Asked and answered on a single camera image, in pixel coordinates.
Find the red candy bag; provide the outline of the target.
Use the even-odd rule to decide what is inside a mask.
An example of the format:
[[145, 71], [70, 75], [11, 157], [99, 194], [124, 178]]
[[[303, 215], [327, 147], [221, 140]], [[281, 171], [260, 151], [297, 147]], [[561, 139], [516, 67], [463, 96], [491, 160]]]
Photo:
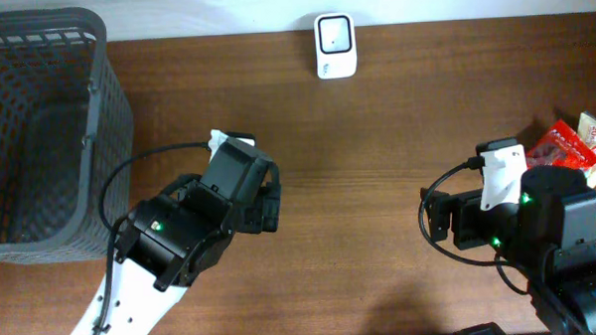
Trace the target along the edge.
[[526, 155], [528, 168], [562, 166], [588, 171], [596, 164], [596, 153], [562, 119], [557, 120]]

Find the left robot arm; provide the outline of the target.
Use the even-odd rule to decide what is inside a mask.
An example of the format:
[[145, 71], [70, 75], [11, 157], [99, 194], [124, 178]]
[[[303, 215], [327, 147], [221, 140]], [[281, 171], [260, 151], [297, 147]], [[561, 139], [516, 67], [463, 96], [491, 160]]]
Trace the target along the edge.
[[105, 276], [70, 335], [149, 335], [236, 234], [277, 229], [275, 166], [187, 174], [112, 227]]

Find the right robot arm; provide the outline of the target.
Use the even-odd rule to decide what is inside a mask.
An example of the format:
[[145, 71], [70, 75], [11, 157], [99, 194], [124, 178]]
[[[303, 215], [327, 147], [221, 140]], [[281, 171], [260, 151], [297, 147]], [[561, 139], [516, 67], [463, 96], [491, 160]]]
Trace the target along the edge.
[[485, 267], [509, 266], [551, 335], [596, 335], [596, 190], [579, 170], [536, 166], [520, 178], [508, 203], [484, 211], [481, 189], [462, 194], [420, 191], [419, 224], [436, 247], [448, 236], [457, 249], [489, 246]]

